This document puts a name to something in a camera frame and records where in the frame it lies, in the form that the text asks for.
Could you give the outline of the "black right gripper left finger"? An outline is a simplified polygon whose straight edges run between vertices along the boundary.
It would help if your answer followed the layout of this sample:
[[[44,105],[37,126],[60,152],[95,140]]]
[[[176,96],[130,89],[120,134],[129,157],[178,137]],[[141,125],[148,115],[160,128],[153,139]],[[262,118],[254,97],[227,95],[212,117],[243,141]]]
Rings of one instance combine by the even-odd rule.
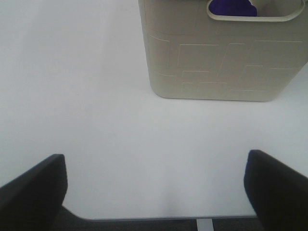
[[[63,207],[68,188],[65,157],[52,154],[0,188],[2,231],[77,229],[82,219]]]

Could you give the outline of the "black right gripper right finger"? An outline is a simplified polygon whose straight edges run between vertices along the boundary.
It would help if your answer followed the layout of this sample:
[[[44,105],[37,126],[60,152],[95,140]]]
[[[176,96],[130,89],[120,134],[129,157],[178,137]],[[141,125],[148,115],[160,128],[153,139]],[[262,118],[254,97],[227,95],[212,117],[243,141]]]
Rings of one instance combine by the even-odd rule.
[[[304,175],[261,150],[251,150],[244,189],[264,230],[308,229],[308,179]]]

